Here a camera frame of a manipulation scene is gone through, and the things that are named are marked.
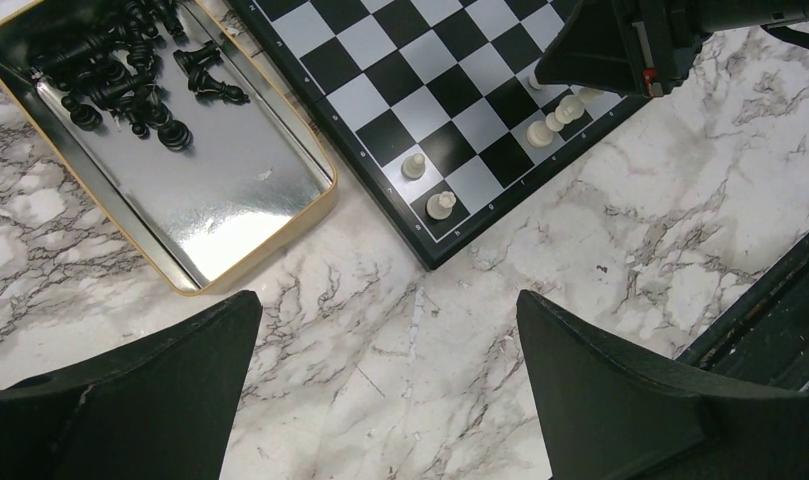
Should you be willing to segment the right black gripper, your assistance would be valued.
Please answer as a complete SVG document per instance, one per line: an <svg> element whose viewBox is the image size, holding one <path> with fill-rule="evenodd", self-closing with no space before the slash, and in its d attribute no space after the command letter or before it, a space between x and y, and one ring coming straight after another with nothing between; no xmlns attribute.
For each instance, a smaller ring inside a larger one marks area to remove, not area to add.
<svg viewBox="0 0 809 480"><path fill-rule="evenodd" d="M579 1L535 66L533 86L660 98L687 80L708 38L686 1Z"/></svg>

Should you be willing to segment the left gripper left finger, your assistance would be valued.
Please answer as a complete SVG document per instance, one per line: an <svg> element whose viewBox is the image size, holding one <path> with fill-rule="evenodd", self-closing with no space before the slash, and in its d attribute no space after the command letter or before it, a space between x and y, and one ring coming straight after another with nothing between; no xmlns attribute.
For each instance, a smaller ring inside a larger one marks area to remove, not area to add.
<svg viewBox="0 0 809 480"><path fill-rule="evenodd" d="M263 309L238 292L0 389L0 479L216 479Z"/></svg>

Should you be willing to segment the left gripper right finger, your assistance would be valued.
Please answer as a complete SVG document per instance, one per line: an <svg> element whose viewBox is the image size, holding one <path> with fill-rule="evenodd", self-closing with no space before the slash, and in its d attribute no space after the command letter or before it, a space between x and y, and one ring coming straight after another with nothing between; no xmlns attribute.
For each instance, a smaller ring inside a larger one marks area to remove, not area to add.
<svg viewBox="0 0 809 480"><path fill-rule="evenodd" d="M519 339L556 479L809 479L809 393L707 372L537 292Z"/></svg>

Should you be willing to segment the white queen chess piece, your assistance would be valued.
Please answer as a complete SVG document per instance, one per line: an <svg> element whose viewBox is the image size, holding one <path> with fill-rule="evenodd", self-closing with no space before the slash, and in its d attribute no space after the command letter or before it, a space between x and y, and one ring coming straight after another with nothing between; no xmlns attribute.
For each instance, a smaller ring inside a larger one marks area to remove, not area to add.
<svg viewBox="0 0 809 480"><path fill-rule="evenodd" d="M558 122L568 125L580 119L585 112L585 105L579 96L570 94L561 99L555 108L554 116Z"/></svg>

